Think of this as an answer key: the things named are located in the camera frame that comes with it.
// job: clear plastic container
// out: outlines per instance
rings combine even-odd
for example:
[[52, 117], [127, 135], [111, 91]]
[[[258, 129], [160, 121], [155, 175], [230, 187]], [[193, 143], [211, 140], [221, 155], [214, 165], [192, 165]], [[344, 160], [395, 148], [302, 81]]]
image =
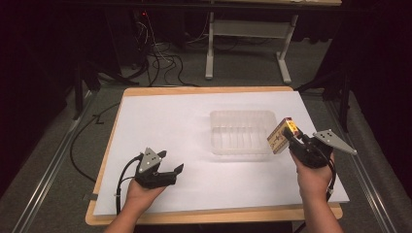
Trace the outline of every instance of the clear plastic container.
[[269, 154], [267, 137], [276, 127], [270, 111], [213, 111], [212, 153]]

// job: transparent plastic tray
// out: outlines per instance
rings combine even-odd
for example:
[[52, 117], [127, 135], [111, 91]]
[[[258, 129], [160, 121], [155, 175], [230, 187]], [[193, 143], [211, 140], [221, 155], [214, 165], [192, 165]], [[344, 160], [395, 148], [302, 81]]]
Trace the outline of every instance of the transparent plastic tray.
[[212, 153], [269, 154], [267, 137], [276, 127], [270, 111], [213, 111], [210, 114]]

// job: gray carpet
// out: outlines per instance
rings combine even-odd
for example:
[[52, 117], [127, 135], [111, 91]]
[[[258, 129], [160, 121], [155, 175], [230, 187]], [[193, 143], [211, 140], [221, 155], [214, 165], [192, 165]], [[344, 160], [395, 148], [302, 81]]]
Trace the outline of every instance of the gray carpet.
[[[278, 41], [270, 41], [262, 45], [242, 44], [233, 50], [230, 43], [218, 44], [222, 50], [215, 53], [215, 76], [212, 81], [204, 80], [205, 48], [187, 47], [186, 50], [169, 49], [163, 54], [179, 54], [184, 62], [181, 78], [186, 83], [200, 86], [234, 86], [234, 85], [283, 85], [280, 71], [274, 59], [274, 47]], [[312, 80], [322, 58], [327, 50], [328, 43], [310, 45], [307, 41], [292, 43], [287, 55], [287, 64], [292, 77], [292, 87], [300, 86]], [[166, 45], [159, 46], [164, 50]], [[179, 84], [178, 69], [168, 72], [161, 70], [155, 85]], [[155, 68], [151, 67], [151, 78], [155, 76]], [[148, 77], [136, 79], [145, 86], [149, 83]], [[117, 83], [102, 82], [102, 89], [93, 94], [93, 100], [80, 122], [81, 128], [91, 118], [109, 106], [120, 101], [125, 86]], [[339, 126], [335, 123], [334, 103], [324, 102], [318, 94], [302, 94], [307, 110], [318, 130], [331, 128], [339, 134]], [[39, 142], [32, 155], [25, 163], [14, 182], [0, 201], [0, 232], [11, 232], [17, 224], [18, 218], [24, 211], [31, 195], [51, 163], [65, 133], [73, 124], [75, 113], [73, 93], [68, 96], [69, 106], [51, 123], [43, 139]], [[376, 200], [376, 194], [367, 198], [365, 193], [370, 186], [360, 183], [364, 179], [357, 172], [357, 163], [343, 152], [336, 153], [338, 174], [346, 188], [351, 201], [342, 205], [344, 216], [339, 220], [346, 232], [412, 232], [410, 220], [412, 218], [411, 200], [404, 193], [396, 179], [385, 156], [373, 138], [361, 110], [354, 96], [351, 96], [351, 109], [348, 115], [349, 137], [356, 149], [360, 152], [358, 160], [364, 165], [367, 178], [371, 180], [377, 197], [382, 201], [383, 211], [387, 212], [390, 222], [394, 226], [382, 225], [376, 219], [379, 213], [371, 205]], [[78, 166], [91, 177], [95, 178], [101, 164], [102, 157], [113, 127], [117, 107], [106, 112], [100, 118], [103, 124], [94, 122], [78, 138], [74, 145], [73, 155]], [[85, 223], [87, 200], [85, 194], [92, 192], [94, 183], [82, 177], [73, 167], [69, 159], [69, 151], [50, 186], [47, 195], [40, 206], [37, 215], [33, 218], [29, 232], [102, 232], [104, 227], [89, 226]]]

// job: hand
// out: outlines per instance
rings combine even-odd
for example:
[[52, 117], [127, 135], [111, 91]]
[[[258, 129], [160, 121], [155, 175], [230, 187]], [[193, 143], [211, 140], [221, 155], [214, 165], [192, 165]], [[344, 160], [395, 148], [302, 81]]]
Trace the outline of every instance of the hand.
[[126, 201], [123, 208], [135, 210], [136, 214], [141, 215], [152, 205], [155, 198], [160, 195], [165, 188], [166, 186], [148, 189], [142, 187], [135, 180], [132, 180], [127, 190]]
[[300, 187], [302, 200], [326, 200], [327, 186], [332, 177], [328, 166], [313, 169], [303, 165], [296, 156], [290, 151], [294, 163], [296, 164], [297, 183]]

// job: desk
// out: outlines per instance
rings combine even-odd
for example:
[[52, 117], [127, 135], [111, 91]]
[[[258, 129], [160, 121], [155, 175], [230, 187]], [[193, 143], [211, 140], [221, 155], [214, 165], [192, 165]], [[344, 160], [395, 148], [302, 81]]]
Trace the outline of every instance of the desk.
[[[340, 6], [340, 0], [321, 0], [321, 1], [300, 1], [298, 3], [287, 0], [228, 0], [226, 2], [244, 3], [266, 3], [266, 4], [292, 4], [292, 5], [315, 5], [315, 6]], [[209, 47], [206, 58], [206, 80], [213, 79], [214, 49], [213, 42], [215, 35], [222, 36], [246, 36], [260, 38], [283, 39], [284, 44], [281, 51], [276, 52], [282, 79], [285, 84], [292, 82], [285, 56], [291, 42], [293, 31], [296, 27], [298, 15], [293, 15], [289, 22], [266, 22], [266, 21], [246, 21], [246, 20], [227, 20], [215, 19], [215, 14], [209, 14]]]
[[[143, 95], [173, 95], [173, 94], [201, 94], [201, 93], [233, 93], [233, 92], [259, 92], [259, 91], [292, 91], [289, 87], [179, 87], [179, 88], [130, 88], [124, 96]], [[111, 138], [106, 149], [102, 166], [97, 178], [93, 193], [98, 194], [102, 184], [108, 153], [115, 129], [112, 130]], [[86, 222], [90, 225], [109, 224], [115, 216], [94, 216], [93, 211], [96, 201], [90, 201], [86, 213]], [[330, 204], [337, 218], [342, 217], [339, 204]], [[196, 211], [164, 214], [144, 214], [137, 223], [139, 224], [166, 224], [166, 223], [211, 223], [211, 222], [251, 222], [251, 221], [284, 221], [303, 220], [301, 205], [245, 208], [236, 210]]]

